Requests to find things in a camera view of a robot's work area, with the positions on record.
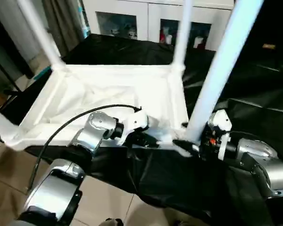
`floor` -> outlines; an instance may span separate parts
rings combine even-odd
[[[35,159],[0,143],[0,225],[7,225],[21,212]],[[41,162],[37,178],[47,167]],[[80,190],[83,196],[71,226],[98,226],[107,218],[120,218],[126,226],[172,226],[175,220],[189,222],[189,226],[206,225],[176,210],[149,206],[138,196],[92,177],[85,178]]]

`cabinet door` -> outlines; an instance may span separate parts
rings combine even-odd
[[[148,4],[83,0],[91,33],[148,40]]]
[[[182,6],[149,4],[149,40],[175,44],[182,14]],[[230,10],[193,7],[189,45],[216,51],[230,15]]]

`black cloth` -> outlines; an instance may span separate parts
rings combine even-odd
[[[165,65],[172,62],[173,52],[172,46],[163,44],[90,35],[64,61],[81,65]],[[233,130],[260,136],[283,158],[283,70],[273,64],[272,53],[268,57],[263,51],[251,60],[249,54],[245,50],[241,55],[216,108],[226,108]],[[189,115],[213,56],[212,51],[187,50],[183,83]],[[1,112],[19,124],[49,76],[47,72]],[[50,146],[44,159],[50,162],[70,148]],[[40,147],[27,151],[37,155]],[[88,173],[138,194],[149,204],[173,207],[211,225],[273,225],[257,188],[241,189],[254,184],[252,176],[230,171],[220,161],[203,162],[167,150],[101,148]],[[250,211],[253,208],[262,210],[258,219]]]

